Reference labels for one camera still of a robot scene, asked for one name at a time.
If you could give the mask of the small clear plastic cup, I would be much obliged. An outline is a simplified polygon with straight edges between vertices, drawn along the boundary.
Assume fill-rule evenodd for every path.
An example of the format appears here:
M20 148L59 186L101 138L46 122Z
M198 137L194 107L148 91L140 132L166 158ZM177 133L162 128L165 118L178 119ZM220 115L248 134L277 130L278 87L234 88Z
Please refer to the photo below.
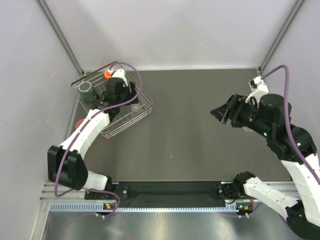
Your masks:
M131 105L131 115L136 116L142 111L142 107L140 104L132 104Z

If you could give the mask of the grey mug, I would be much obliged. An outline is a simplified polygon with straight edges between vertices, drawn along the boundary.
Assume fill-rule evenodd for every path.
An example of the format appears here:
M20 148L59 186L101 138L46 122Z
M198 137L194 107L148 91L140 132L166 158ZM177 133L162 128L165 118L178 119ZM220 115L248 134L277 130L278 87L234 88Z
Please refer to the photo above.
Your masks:
M77 87L77 90L81 99L85 103L92 103L100 98L100 96L94 90L93 85L89 81L83 81L80 83Z

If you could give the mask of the orange mug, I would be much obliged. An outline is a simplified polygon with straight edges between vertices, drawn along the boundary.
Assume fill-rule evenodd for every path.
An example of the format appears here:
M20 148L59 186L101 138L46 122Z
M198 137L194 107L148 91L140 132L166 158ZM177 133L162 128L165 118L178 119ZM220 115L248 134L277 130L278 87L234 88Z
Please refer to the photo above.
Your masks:
M115 70L112 68L112 69L107 69L105 72L104 72L104 79L105 81L107 82L114 74Z

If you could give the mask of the large clear plastic cup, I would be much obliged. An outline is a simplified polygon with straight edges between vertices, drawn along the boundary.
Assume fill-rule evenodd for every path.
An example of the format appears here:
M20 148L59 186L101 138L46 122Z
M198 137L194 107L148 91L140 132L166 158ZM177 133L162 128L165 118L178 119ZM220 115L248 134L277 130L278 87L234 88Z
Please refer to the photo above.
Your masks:
M247 126L243 126L242 129L245 131L245 132L252 132L253 130Z

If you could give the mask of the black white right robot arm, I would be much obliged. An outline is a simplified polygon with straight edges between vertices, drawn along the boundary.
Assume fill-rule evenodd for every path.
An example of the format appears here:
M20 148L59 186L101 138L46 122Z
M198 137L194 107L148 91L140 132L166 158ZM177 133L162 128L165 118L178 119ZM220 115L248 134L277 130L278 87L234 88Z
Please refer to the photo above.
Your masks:
M320 187L300 151L316 175L320 173L317 148L310 133L293 124L286 125L285 104L281 95L268 93L260 100L232 94L227 102L210 114L221 124L230 122L233 128L247 127L266 140L268 148L289 172L299 198L287 196L246 171L236 175L230 184L230 198L253 197L277 212L297 236L306 240L320 238Z

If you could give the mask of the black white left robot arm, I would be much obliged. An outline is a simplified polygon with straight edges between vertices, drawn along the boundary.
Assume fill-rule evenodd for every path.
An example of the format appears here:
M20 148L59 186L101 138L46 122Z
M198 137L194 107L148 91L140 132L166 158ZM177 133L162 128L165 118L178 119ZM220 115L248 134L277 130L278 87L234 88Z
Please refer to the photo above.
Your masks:
M136 84L124 77L111 77L101 98L92 103L87 116L78 128L58 146L47 151L47 175L56 186L72 190L95 189L103 199L113 194L106 175L89 171L85 155L101 131L112 123L122 106L136 104L139 91Z

